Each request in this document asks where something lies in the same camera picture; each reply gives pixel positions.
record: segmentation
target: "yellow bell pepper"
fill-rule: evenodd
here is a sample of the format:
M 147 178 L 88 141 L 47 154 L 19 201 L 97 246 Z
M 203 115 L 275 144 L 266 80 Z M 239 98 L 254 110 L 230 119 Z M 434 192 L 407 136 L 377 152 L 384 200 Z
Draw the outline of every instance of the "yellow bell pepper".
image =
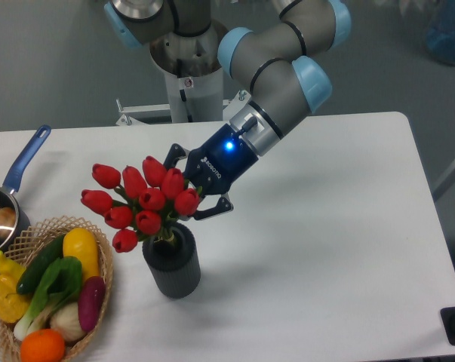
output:
M 10 275 L 0 275 L 0 320 L 15 323 L 26 313 L 30 296 L 16 294 L 17 281 Z
M 74 256 L 81 262 L 83 284 L 88 278 L 100 275 L 97 239 L 87 229 L 76 228 L 65 235 L 63 255 Z
M 17 284 L 25 270 L 25 267 L 23 267 L 18 262 L 7 258 L 4 253 L 0 251 L 0 275 L 11 276 Z

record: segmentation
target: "blue joint cap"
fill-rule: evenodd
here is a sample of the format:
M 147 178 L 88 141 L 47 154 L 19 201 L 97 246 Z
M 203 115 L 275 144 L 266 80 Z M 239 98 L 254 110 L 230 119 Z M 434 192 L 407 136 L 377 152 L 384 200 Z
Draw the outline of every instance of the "blue joint cap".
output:
M 329 0 L 334 10 L 334 17 L 336 18 L 336 31 L 334 33 L 334 40 L 331 48 L 343 43 L 351 32 L 351 15 L 349 10 L 340 0 Z
M 115 34 L 121 39 L 123 44 L 128 48 L 140 48 L 142 46 L 141 43 L 134 37 L 131 31 L 128 30 L 126 25 L 123 24 L 115 9 L 113 9 L 113 6 L 107 2 L 104 9 L 106 17 L 112 25 Z
M 219 44 L 219 50 L 217 51 L 217 59 L 220 65 L 224 68 L 227 74 L 232 77 L 231 73 L 231 62 L 234 57 L 235 48 L 242 38 L 251 30 L 247 28 L 235 28 L 228 32 Z
M 301 56 L 293 61 L 292 64 L 311 113 L 314 113 L 330 97 L 333 91 L 330 79 L 324 70 L 311 58 Z

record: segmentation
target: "pot handle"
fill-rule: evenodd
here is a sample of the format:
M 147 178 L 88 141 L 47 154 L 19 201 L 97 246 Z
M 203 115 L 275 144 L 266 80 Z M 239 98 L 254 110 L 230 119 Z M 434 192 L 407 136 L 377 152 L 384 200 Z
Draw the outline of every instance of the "pot handle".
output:
M 21 186 L 21 179 L 23 178 L 23 173 L 26 169 L 26 166 L 32 160 L 50 133 L 51 127 L 43 124 L 34 133 L 19 156 L 17 156 L 16 161 L 14 161 L 12 164 L 11 168 L 8 171 L 8 174 L 6 175 L 6 178 L 4 179 L 4 182 L 2 183 L 2 185 L 8 189 L 11 194 L 19 190 L 19 187 Z

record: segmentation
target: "bok choy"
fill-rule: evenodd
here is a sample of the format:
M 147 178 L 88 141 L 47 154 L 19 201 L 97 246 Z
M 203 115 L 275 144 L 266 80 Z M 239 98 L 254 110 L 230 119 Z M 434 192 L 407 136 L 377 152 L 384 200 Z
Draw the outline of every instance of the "bok choy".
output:
M 28 334 L 45 327 L 48 318 L 81 291 L 81 262 L 65 256 L 52 262 L 43 274 L 31 304 L 14 327 L 14 336 L 22 341 Z

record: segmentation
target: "yellow squash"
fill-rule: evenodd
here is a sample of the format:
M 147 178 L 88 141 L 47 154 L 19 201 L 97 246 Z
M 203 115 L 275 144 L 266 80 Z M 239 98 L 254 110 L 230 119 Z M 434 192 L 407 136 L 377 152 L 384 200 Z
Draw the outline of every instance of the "yellow squash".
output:
M 0 320 L 15 323 L 26 313 L 31 298 L 16 294 L 17 281 L 10 275 L 0 275 Z
M 97 239 L 87 229 L 76 228 L 65 235 L 63 255 L 74 256 L 81 262 L 83 283 L 100 275 Z

